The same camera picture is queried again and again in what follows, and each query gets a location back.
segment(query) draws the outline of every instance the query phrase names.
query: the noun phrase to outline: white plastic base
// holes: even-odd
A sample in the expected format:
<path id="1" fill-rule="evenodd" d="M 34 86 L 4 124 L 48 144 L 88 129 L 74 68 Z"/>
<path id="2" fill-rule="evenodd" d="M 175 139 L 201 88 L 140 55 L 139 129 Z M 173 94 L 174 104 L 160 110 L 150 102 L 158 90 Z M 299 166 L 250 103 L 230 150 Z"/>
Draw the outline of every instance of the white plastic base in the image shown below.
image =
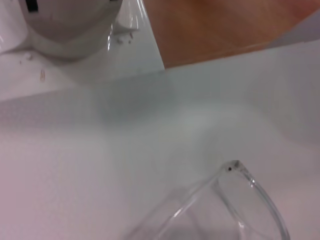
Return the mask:
<path id="1" fill-rule="evenodd" d="M 19 19 L 9 18 L 6 11 L 7 6 L 19 7 L 17 0 L 9 1 L 12 5 L 6 4 L 8 1 L 0 0 L 0 36 L 5 40 L 0 47 L 3 50 L 15 48 L 25 40 L 21 36 L 27 37 L 23 27 L 20 31 L 8 27 L 12 24 L 8 25 L 7 19 Z M 0 101 L 164 70 L 142 0 L 124 0 L 117 22 L 122 26 L 118 28 L 120 33 L 138 30 L 113 36 L 110 45 L 77 62 L 52 59 L 32 50 L 0 54 Z M 32 55 L 32 60 L 24 57 L 26 52 Z"/>

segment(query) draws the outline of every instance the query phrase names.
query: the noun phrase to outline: transparent container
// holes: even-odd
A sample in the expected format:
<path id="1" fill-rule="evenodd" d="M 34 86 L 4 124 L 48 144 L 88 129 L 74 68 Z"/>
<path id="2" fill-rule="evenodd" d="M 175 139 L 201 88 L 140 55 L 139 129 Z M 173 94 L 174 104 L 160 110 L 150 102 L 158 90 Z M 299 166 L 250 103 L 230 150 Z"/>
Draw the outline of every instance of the transparent container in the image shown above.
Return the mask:
<path id="1" fill-rule="evenodd" d="M 174 191 L 128 240 L 289 240 L 276 206 L 238 161 L 187 194 Z"/>

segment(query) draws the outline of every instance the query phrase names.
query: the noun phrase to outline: white table surface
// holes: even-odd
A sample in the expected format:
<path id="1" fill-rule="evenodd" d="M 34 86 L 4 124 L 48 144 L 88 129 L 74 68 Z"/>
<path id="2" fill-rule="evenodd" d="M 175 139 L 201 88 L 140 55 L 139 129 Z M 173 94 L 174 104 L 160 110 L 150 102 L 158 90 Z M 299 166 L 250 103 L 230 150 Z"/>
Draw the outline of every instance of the white table surface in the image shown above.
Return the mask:
<path id="1" fill-rule="evenodd" d="M 9 0 L 0 0 L 0 14 L 6 11 L 2 1 Z M 115 35 L 111 38 L 109 51 L 106 46 L 78 62 L 63 62 L 34 51 L 27 51 L 33 56 L 32 60 L 25 59 L 25 51 L 0 54 L 0 101 L 164 70 L 143 1 L 124 0 L 118 22 L 138 29 L 133 33 L 133 39 L 127 34 L 121 37 L 123 43 L 119 44 L 119 36 Z"/>
<path id="2" fill-rule="evenodd" d="M 292 240 L 320 236 L 320 42 L 0 104 L 0 238 L 124 240 L 241 160 Z"/>

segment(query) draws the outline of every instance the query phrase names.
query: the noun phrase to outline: white appliance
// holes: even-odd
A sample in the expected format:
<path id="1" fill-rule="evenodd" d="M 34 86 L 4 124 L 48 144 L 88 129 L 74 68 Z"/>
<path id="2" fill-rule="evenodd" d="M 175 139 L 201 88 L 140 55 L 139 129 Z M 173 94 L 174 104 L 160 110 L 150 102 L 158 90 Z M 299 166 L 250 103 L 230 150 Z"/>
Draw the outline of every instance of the white appliance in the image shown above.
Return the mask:
<path id="1" fill-rule="evenodd" d="M 33 47 L 58 58 L 87 57 L 110 40 L 122 1 L 2 0 L 1 51 Z"/>

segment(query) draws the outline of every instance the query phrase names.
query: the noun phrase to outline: black slot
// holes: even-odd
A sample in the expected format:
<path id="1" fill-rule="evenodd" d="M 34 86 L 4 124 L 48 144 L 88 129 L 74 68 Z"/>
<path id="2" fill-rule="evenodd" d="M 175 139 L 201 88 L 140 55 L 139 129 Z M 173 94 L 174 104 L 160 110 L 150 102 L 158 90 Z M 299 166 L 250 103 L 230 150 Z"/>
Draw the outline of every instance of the black slot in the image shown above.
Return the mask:
<path id="1" fill-rule="evenodd" d="M 28 8 L 29 13 L 38 13 L 38 2 L 37 0 L 25 0 L 26 6 Z"/>

